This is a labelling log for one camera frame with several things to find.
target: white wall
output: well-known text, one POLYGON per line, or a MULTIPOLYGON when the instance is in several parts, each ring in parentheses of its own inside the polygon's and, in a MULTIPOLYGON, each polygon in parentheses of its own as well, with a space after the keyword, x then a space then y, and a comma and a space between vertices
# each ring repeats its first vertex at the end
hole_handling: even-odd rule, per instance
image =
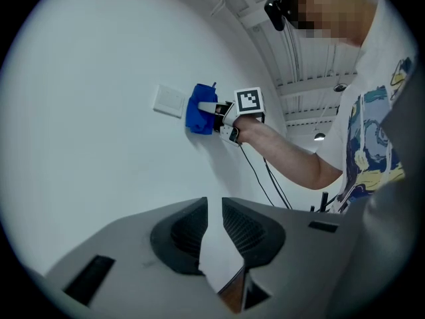
MULTIPOLYGON (((249 165, 218 136, 151 109, 158 84, 190 96, 217 82, 223 100, 260 86, 267 123, 282 130, 260 56, 230 13, 209 17, 216 2, 43 0, 33 11, 0 81, 2 222, 24 263, 44 274, 117 218, 207 196, 201 267, 216 290, 240 268, 220 198, 267 203, 249 165)), ((246 152, 277 203, 261 157, 246 152)), ((297 207, 305 195, 280 181, 297 207)))

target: graphic print t-shirt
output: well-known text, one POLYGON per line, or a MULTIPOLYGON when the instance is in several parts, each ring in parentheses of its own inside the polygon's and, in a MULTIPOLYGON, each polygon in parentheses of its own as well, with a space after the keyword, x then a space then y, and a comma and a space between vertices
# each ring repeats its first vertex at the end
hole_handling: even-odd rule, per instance
POLYGON ((404 177, 402 164, 381 128, 392 103, 412 73, 417 46, 387 0, 379 0, 339 112, 317 154, 343 171, 342 188, 331 212, 344 213, 356 199, 404 177))

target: ceiling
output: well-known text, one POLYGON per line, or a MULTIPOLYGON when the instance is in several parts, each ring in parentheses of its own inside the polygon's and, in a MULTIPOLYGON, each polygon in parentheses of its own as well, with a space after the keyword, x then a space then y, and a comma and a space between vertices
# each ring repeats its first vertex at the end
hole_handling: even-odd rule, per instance
POLYGON ((341 98, 333 87, 351 83, 356 75, 359 49, 301 37, 289 27, 277 32, 264 12, 266 0, 220 2, 212 11, 213 17, 221 8, 229 9, 242 23, 267 66, 280 95, 287 137, 296 142, 298 137, 313 140, 318 131, 326 133, 341 98))

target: man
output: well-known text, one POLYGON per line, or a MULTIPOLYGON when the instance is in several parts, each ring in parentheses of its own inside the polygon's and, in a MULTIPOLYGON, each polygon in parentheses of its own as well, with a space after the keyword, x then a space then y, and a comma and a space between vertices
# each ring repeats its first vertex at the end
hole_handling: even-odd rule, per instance
POLYGON ((331 211, 344 213, 354 200, 404 176, 380 124, 413 70, 416 43, 388 0, 282 0, 281 7, 296 29, 360 47, 357 77, 344 91, 338 115, 315 154, 247 116, 235 121, 238 141, 249 143, 303 187, 327 187, 343 173, 331 211))

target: blue cloth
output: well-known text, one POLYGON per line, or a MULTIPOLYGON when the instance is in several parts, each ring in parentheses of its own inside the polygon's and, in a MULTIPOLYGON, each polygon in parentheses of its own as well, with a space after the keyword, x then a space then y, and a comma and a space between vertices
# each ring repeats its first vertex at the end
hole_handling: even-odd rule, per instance
POLYGON ((197 84, 189 98, 186 109, 186 126, 196 134, 211 135, 214 127, 214 115, 198 109, 199 102, 218 102, 213 86, 197 84))

